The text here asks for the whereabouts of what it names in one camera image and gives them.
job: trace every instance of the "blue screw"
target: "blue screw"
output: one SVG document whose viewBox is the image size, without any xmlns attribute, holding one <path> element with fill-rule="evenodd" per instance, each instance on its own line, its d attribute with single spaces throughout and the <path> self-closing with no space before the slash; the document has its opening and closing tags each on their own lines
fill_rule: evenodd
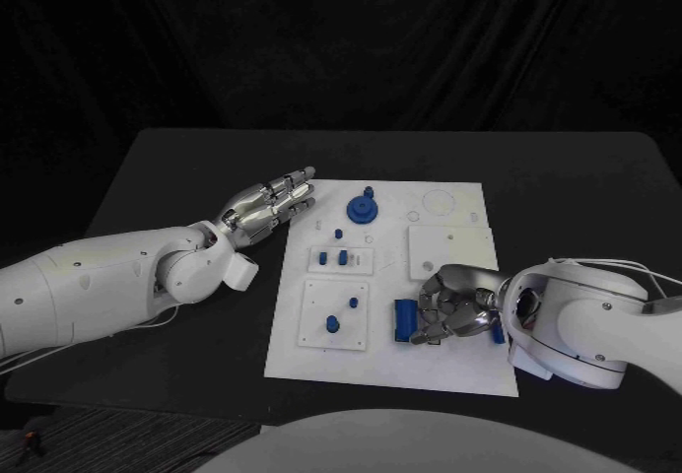
<svg viewBox="0 0 682 473">
<path fill-rule="evenodd" d="M 338 333 L 340 328 L 342 328 L 342 325 L 339 324 L 338 318 L 333 315 L 330 315 L 327 317 L 327 331 L 330 333 Z"/>
</svg>

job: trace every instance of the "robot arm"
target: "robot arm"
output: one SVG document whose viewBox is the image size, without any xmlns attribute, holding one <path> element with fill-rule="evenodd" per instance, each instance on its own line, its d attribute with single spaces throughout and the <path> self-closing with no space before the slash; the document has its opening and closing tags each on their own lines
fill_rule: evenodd
<svg viewBox="0 0 682 473">
<path fill-rule="evenodd" d="M 682 393 L 682 298 L 649 303 L 633 279 L 571 260 L 550 261 L 511 279 L 446 265 L 423 287 L 428 326 L 411 342 L 480 333 L 496 308 L 515 339 L 512 357 L 521 353 L 532 373 L 548 371 L 588 387 L 616 389 L 633 363 Z"/>
<path fill-rule="evenodd" d="M 216 220 L 67 243 L 0 270 L 0 358 L 113 335 L 258 270 L 235 249 L 315 205 L 315 169 L 258 184 Z"/>
</svg>

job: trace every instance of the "blue object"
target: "blue object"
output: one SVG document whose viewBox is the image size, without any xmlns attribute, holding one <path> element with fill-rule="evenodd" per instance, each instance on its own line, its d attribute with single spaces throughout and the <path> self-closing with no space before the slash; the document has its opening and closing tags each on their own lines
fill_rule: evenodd
<svg viewBox="0 0 682 473">
<path fill-rule="evenodd" d="M 342 328 L 342 325 L 339 324 L 338 318 L 333 315 L 330 315 L 327 317 L 327 331 L 330 333 L 338 333 L 340 328 Z"/>
<path fill-rule="evenodd" d="M 503 345 L 505 344 L 505 330 L 502 329 L 502 322 L 501 322 L 499 316 L 493 320 L 493 324 L 490 326 L 490 332 L 493 334 L 493 342 L 498 345 Z"/>
<path fill-rule="evenodd" d="M 368 186 L 362 195 L 358 195 L 348 202 L 346 213 L 351 220 L 361 225 L 368 224 L 379 214 L 379 207 L 374 201 L 374 189 Z"/>
<path fill-rule="evenodd" d="M 417 332 L 417 301 L 401 299 L 395 301 L 395 341 L 410 342 L 410 336 Z"/>
</svg>

